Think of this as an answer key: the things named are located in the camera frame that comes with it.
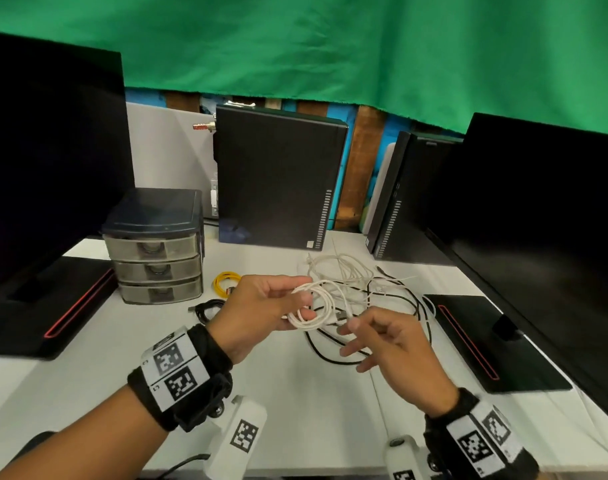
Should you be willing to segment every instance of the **red stripe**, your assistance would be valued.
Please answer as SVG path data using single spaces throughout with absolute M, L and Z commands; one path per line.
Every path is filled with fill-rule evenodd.
M 462 326 L 459 324 L 459 322 L 455 319 L 453 314 L 450 313 L 450 310 L 444 305 L 437 305 L 437 307 L 444 314 L 444 316 L 446 317 L 446 320 L 448 320 L 448 322 L 453 326 L 453 328 L 459 335 L 459 338 L 462 339 L 462 341 L 466 344 L 466 347 L 468 347 L 468 350 L 470 350 L 471 353 L 473 354 L 473 356 L 477 359 L 477 362 L 479 362 L 479 365 L 482 366 L 482 369 L 484 369 L 484 372 L 488 375 L 488 377 L 490 377 L 491 380 L 493 380 L 493 381 L 500 380 L 499 374 L 497 374 L 497 372 L 495 372 L 495 370 L 492 368 L 491 364 L 486 360 L 486 357 L 484 357 L 484 355 L 479 351 L 479 349 L 475 345 L 475 342 L 473 342 L 470 339 L 470 337 L 468 337 L 468 335 L 466 334 L 466 331 L 462 328 Z M 486 365 L 488 366 L 488 369 L 491 369 L 492 374 L 491 374 L 491 372 L 488 371 L 488 369 L 486 369 L 486 366 L 484 365 L 484 363 L 482 363 L 482 360 L 486 363 Z
M 94 291 L 94 293 L 93 293 L 91 296 L 89 296 L 89 297 L 88 297 L 88 299 L 86 299 L 86 297 L 89 295 L 89 293 L 91 293 L 91 292 L 93 291 L 93 289 L 94 289 L 96 286 L 98 286 L 98 285 L 100 284 L 100 282 L 101 282 L 102 280 L 104 280 L 104 279 L 105 279 L 105 278 L 106 278 L 106 277 L 107 277 L 109 274 L 111 274 L 112 272 L 113 272 L 113 269 L 111 268 L 111 269 L 109 269 L 109 270 L 108 270 L 106 273 L 104 273 L 104 274 L 102 275 L 102 277 L 101 277 L 100 279 L 98 279 L 98 281 L 96 281 L 96 282 L 95 282 L 95 284 L 94 284 L 93 286 L 91 286 L 91 288 L 89 288 L 89 289 L 88 289 L 88 291 L 87 291 L 86 293 L 84 293 L 84 295 L 82 295 L 82 297 L 81 297 L 80 299 L 78 299 L 78 300 L 75 302 L 75 305 L 71 306 L 71 307 L 68 309 L 68 311 L 67 311 L 65 314 L 63 314 L 63 315 L 60 317 L 60 319 L 59 319 L 59 320 L 57 320 L 57 322 L 53 323 L 52 327 L 51 327 L 51 328 L 50 328 L 50 329 L 49 329 L 49 330 L 48 330 L 48 331 L 47 331 L 47 332 L 44 334 L 44 338 L 45 338 L 45 339 L 54 339 L 55 337 L 57 337 L 57 336 L 58 336 L 58 335 L 59 335 L 59 334 L 62 332 L 62 330 L 64 330 L 64 329 L 65 329 L 65 328 L 68 326 L 68 324 L 69 324 L 69 323 L 70 323 L 70 322 L 73 320 L 73 318 L 75 318 L 75 317 L 78 315 L 78 313 L 80 313 L 80 311 L 82 311 L 82 310 L 84 309 L 84 307 L 86 306 L 86 303 L 88 303 L 90 300 L 92 300 L 92 299 L 93 299 L 93 297 L 94 297 L 96 294 L 98 294 L 98 293 L 100 292 L 100 290 L 101 290 L 102 288 L 104 288 L 104 286 L 106 286 L 106 283 L 108 283 L 110 280 L 106 280 L 105 282 L 103 282 L 103 283 L 100 285 L 100 287 L 99 287 L 99 288 L 97 288 L 97 290 L 95 290 L 95 291 Z M 78 305 L 79 305 L 79 304 L 80 304 L 82 301 L 86 301 L 86 303 L 85 303 L 83 306 L 81 306 L 81 307 L 80 307 L 80 308 L 79 308 L 79 309 L 78 309 L 78 310 L 77 310 L 77 311 L 76 311 L 74 314 L 72 314 L 72 315 L 71 315 L 71 316 L 68 318 L 68 320 L 66 321 L 66 323 L 64 323 L 64 325 L 62 325 L 62 328 L 60 328 L 60 329 L 59 329 L 59 330 L 58 330 L 58 331 L 57 331 L 55 334 L 51 335 L 51 332 L 53 332 L 53 330 L 57 329 L 58 325 L 59 325 L 59 324 L 60 324 L 62 321 L 66 320 L 66 318 L 68 317 L 69 313 L 71 313 L 71 312 L 72 312 L 72 311 L 75 309 L 75 307 L 76 307 L 76 306 L 78 306 Z

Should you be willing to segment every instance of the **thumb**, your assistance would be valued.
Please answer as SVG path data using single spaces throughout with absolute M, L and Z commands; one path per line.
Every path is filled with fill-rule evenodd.
M 389 344 L 386 340 L 379 336 L 379 333 L 370 326 L 370 324 L 358 319 L 351 318 L 348 320 L 348 329 L 352 331 L 357 339 L 368 347 L 374 355 L 380 355 L 388 348 Z
M 281 317 L 289 313 L 295 313 L 300 308 L 311 305 L 313 297 L 308 291 L 299 291 L 277 298 L 276 301 L 279 305 L 279 314 Z

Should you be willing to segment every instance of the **translucent drawer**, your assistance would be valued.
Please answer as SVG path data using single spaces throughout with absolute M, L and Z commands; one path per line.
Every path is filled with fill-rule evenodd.
M 200 252 L 197 234 L 181 239 L 116 239 L 104 234 L 113 261 L 159 262 L 195 257 Z
M 113 262 L 117 279 L 127 283 L 157 283 L 195 278 L 202 273 L 202 258 L 171 262 Z
M 202 277 L 164 285 L 131 285 L 120 283 L 122 299 L 133 305 L 157 305 L 175 303 L 202 295 Z

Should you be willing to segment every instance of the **person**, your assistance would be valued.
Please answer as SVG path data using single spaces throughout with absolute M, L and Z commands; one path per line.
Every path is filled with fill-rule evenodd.
M 307 308 L 311 294 L 292 293 L 310 281 L 308 276 L 243 276 L 206 329 L 230 362 L 240 363 L 273 331 L 294 329 L 282 319 L 285 314 L 300 310 L 305 319 L 315 316 Z M 368 347 L 372 353 L 357 371 L 379 367 L 390 387 L 428 420 L 444 417 L 458 404 L 460 389 L 441 367 L 416 317 L 372 306 L 338 330 L 341 335 L 355 336 L 340 349 L 340 355 Z M 125 385 L 12 461 L 0 471 L 0 480 L 132 480 L 168 434 Z

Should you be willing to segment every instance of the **black monitor base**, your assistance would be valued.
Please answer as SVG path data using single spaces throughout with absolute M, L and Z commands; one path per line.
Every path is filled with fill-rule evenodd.
M 54 359 L 116 288 L 110 261 L 59 258 L 0 303 L 0 355 Z
M 487 392 L 507 394 L 572 388 L 487 298 L 427 297 L 437 306 L 437 322 Z

